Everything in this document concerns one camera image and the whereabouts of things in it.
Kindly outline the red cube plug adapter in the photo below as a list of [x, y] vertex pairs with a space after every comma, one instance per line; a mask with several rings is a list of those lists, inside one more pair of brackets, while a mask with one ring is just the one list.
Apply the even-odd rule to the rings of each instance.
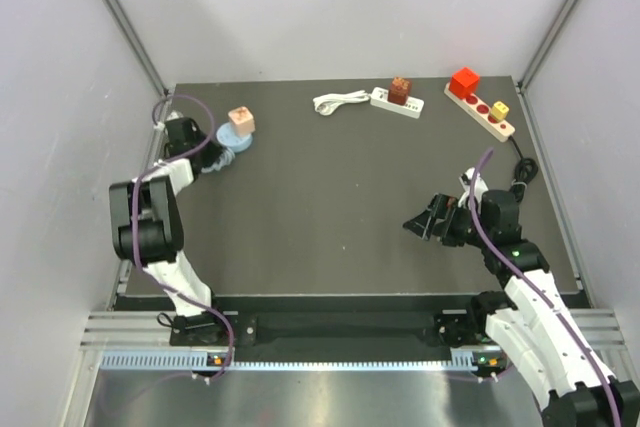
[[480, 76], [469, 67], [463, 67], [455, 72], [449, 82], [449, 91], [459, 99], [466, 99], [475, 93]]

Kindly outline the brown cube plug adapter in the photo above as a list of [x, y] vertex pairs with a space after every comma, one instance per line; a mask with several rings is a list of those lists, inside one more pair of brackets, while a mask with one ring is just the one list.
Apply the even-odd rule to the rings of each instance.
[[412, 81], [404, 77], [394, 77], [388, 89], [388, 101], [396, 105], [405, 105], [412, 88]]

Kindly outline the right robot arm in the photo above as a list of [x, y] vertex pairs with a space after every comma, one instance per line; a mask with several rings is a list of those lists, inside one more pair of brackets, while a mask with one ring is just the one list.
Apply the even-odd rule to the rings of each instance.
[[519, 203], [509, 191], [488, 190], [476, 203], [435, 195], [403, 227], [448, 247], [474, 246], [501, 286], [474, 296], [466, 327], [493, 341], [537, 401], [546, 426], [635, 426], [639, 389], [621, 381], [591, 349], [556, 287], [538, 246], [522, 235]]

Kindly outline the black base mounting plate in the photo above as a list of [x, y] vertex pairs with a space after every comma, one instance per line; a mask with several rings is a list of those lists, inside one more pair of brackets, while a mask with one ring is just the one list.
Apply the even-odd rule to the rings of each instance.
[[290, 339], [411, 338], [453, 348], [490, 342], [464, 311], [239, 312], [224, 321], [209, 312], [192, 317], [161, 312], [156, 321], [170, 330], [173, 345], [222, 345], [228, 341], [226, 324], [236, 347]]

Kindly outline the yellow cube plug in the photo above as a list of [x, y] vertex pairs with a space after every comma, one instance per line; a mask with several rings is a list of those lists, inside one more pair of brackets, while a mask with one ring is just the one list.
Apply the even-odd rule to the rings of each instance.
[[499, 123], [506, 119], [509, 111], [510, 108], [507, 104], [502, 101], [496, 101], [490, 109], [489, 116], [494, 122]]

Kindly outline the pink cube plug adapter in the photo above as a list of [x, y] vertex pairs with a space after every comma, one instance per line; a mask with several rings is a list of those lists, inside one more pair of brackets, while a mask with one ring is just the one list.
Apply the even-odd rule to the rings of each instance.
[[246, 106], [240, 106], [228, 112], [229, 122], [239, 137], [251, 135], [256, 130], [255, 119]]

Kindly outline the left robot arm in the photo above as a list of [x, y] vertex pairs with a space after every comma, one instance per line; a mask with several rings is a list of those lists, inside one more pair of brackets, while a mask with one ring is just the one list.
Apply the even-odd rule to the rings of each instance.
[[165, 123], [166, 158], [156, 162], [155, 170], [135, 180], [109, 187], [112, 244], [122, 260], [135, 261], [134, 246], [139, 246], [139, 261], [174, 304], [176, 315], [163, 314], [158, 322], [176, 334], [195, 334], [205, 343], [216, 343], [226, 334], [225, 317], [211, 310], [214, 295], [202, 282], [184, 252], [184, 229], [177, 195], [200, 174], [210, 171], [223, 149], [209, 141], [199, 152], [177, 159], [206, 141], [195, 120], [171, 115]]

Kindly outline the round light blue socket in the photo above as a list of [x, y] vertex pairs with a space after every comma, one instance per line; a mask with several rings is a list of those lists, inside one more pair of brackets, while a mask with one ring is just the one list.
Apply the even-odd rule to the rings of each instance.
[[216, 140], [223, 147], [231, 150], [235, 154], [239, 154], [251, 147], [253, 135], [238, 135], [232, 124], [226, 122], [217, 129]]

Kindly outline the cream power strip red sockets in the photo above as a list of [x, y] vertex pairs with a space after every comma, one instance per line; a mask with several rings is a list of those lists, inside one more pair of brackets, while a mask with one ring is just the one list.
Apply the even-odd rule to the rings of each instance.
[[507, 142], [515, 134], [515, 127], [508, 121], [492, 120], [490, 107], [476, 95], [472, 94], [469, 100], [461, 99], [450, 90], [450, 83], [445, 84], [444, 94], [498, 141]]

